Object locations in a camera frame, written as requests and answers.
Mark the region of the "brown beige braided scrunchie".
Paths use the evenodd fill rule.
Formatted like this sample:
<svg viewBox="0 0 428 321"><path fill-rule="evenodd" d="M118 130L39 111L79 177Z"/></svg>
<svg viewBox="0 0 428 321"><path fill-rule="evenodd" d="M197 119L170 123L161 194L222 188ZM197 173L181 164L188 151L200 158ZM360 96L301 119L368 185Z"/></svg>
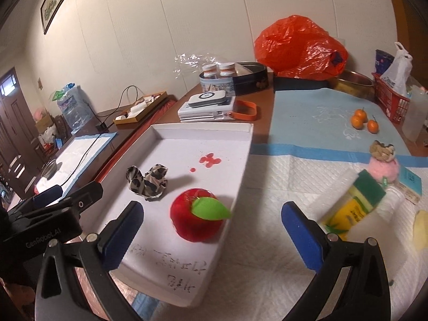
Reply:
<svg viewBox="0 0 428 321"><path fill-rule="evenodd" d="M380 162L391 162L395 158L395 147L392 144L385 145L375 140L369 148L371 156Z"/></svg>

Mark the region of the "small metal dish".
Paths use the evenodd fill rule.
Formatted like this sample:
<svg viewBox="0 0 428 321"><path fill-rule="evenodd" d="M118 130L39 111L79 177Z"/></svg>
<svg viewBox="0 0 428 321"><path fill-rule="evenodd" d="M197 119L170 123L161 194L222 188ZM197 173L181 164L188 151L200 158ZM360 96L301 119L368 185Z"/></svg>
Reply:
<svg viewBox="0 0 428 321"><path fill-rule="evenodd" d="M56 172L61 168L61 166L62 166L62 162L58 162L56 159L50 160L44 165L41 171L42 178L50 180L56 174Z"/></svg>

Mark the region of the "pad on side table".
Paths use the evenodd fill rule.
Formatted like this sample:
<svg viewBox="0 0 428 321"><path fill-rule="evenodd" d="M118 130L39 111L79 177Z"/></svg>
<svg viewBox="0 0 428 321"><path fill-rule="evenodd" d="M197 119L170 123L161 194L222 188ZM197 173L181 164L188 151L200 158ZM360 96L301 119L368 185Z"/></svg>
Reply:
<svg viewBox="0 0 428 321"><path fill-rule="evenodd" d="M61 198L65 198L80 183L80 177L91 180L113 154L116 136L117 133L97 133L73 138L56 158L62 162L61 168L50 180L40 177L34 186L36 194L59 185L63 190Z"/></svg>

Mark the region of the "wooden side table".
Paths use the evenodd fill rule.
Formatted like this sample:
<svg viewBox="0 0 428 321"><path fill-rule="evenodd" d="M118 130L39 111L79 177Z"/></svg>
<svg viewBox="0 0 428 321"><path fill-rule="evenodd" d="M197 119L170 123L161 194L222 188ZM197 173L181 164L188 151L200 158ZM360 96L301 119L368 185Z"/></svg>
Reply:
<svg viewBox="0 0 428 321"><path fill-rule="evenodd" d="M62 149L54 153L62 163L59 172L59 186L64 195L86 185L99 181L124 151L146 130L157 122L173 105L172 96L165 97L155 110L139 123L117 128L110 123L102 133L96 129L96 120L91 119L76 135L72 136ZM1 177L21 200L41 192L41 172L30 171L30 163L20 154L11 162L1 158Z"/></svg>

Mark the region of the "red plush apple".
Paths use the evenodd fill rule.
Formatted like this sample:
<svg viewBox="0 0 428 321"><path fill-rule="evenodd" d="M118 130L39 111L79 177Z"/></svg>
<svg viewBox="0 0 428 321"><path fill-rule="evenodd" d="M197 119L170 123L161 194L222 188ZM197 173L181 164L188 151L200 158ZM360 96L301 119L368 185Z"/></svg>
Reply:
<svg viewBox="0 0 428 321"><path fill-rule="evenodd" d="M231 211L203 188L184 191L170 206L170 219L176 233L193 243L211 239L230 217Z"/></svg>

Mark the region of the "large water bottle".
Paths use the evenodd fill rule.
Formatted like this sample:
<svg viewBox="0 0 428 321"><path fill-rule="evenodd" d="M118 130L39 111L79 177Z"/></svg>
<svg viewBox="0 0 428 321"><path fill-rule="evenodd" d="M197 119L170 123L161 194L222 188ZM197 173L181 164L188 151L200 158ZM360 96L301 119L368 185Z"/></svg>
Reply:
<svg viewBox="0 0 428 321"><path fill-rule="evenodd" d="M57 103L72 134L79 131L94 114L83 97L83 91L75 83L68 83L62 89L54 91L52 101Z"/></svg>

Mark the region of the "white foam tray box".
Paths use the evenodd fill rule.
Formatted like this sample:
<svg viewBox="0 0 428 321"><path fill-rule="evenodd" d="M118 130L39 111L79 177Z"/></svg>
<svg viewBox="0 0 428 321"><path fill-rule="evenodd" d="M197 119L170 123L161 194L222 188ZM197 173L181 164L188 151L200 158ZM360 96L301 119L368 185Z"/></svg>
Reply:
<svg viewBox="0 0 428 321"><path fill-rule="evenodd" d="M148 128L102 179L103 196L81 216L101 232L132 201L143 223L114 275L177 307L203 299L228 233L253 125L170 123Z"/></svg>

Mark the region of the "blue white absorbent pad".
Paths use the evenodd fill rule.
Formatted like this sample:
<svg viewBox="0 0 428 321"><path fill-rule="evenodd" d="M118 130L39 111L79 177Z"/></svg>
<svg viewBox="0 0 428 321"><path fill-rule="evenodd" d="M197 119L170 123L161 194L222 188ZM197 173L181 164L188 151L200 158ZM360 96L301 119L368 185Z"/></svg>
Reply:
<svg viewBox="0 0 428 321"><path fill-rule="evenodd" d="M218 271L198 307L160 303L154 320L278 320L312 273L305 268L279 222L281 204L291 199L309 217L320 217L326 199L363 165L316 159L309 148L253 146L237 203L238 213Z"/></svg>

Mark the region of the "mandarin orange left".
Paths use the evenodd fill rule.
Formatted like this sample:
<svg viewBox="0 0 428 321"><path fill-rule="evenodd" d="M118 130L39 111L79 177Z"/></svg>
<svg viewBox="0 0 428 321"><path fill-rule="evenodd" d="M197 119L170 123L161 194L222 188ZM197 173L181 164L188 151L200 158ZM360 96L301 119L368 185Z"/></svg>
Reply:
<svg viewBox="0 0 428 321"><path fill-rule="evenodd" d="M354 115L350 119L351 126L356 130L361 130L364 128L364 120L358 116Z"/></svg>

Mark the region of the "mandarin orange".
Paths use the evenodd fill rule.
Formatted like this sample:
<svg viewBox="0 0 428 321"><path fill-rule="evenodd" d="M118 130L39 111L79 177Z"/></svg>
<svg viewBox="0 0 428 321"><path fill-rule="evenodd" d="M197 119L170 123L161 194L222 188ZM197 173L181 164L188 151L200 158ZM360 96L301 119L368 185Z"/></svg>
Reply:
<svg viewBox="0 0 428 321"><path fill-rule="evenodd" d="M361 118L363 123L366 123L368 121L368 116L364 109L357 109L356 111L354 111L354 116Z"/></svg>
<svg viewBox="0 0 428 321"><path fill-rule="evenodd" d="M366 128L371 134L379 133L379 123L376 121L375 117L367 121Z"/></svg>
<svg viewBox="0 0 428 321"><path fill-rule="evenodd" d="M364 128L364 120L358 116L354 115L350 119L351 126L356 130L361 130Z"/></svg>

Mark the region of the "mandarin orange right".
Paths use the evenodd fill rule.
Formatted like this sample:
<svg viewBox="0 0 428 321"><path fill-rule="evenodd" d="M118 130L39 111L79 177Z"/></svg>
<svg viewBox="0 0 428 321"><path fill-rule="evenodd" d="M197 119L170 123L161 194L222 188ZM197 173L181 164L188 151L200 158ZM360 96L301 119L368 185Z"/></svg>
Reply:
<svg viewBox="0 0 428 321"><path fill-rule="evenodd" d="M366 128L371 134L379 133L379 123L376 121L375 117L367 121Z"/></svg>

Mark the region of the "red plastic basket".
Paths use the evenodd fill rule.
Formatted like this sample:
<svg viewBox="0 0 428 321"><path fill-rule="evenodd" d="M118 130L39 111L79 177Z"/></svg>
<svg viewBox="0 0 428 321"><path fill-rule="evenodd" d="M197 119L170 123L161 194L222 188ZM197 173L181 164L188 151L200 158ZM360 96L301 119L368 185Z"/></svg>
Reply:
<svg viewBox="0 0 428 321"><path fill-rule="evenodd" d="M410 99L401 96L393 91L381 78L373 72L375 101L381 107L389 120L393 123L400 123L406 116Z"/></svg>

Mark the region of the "metal bowl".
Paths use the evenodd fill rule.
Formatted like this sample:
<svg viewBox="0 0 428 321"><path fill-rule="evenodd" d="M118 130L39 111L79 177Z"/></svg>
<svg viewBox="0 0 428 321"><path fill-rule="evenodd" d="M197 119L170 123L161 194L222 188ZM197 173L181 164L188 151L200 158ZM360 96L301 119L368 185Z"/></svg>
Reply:
<svg viewBox="0 0 428 321"><path fill-rule="evenodd" d="M339 76L328 79L331 89L360 99L374 100L374 82L358 72L344 70Z"/></svg>

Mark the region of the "clear plastic wrap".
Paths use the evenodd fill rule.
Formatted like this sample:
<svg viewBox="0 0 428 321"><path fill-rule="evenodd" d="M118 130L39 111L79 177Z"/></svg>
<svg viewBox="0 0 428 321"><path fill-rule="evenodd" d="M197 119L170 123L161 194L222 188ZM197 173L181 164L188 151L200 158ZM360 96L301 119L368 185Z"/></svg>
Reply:
<svg viewBox="0 0 428 321"><path fill-rule="evenodd" d="M190 54L183 53L175 56L174 75L176 79L183 78L188 74L200 74L202 67L207 64L220 64L229 62L224 56L218 56L212 53Z"/></svg>

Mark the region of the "white plastic bag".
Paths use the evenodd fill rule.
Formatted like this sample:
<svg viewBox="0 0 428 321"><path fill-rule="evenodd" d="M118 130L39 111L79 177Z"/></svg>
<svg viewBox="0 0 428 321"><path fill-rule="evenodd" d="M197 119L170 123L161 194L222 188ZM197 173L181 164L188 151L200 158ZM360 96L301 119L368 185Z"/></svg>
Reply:
<svg viewBox="0 0 428 321"><path fill-rule="evenodd" d="M395 42L395 47L395 58L380 78L396 94L407 97L406 83L413 68L413 57L401 42Z"/></svg>

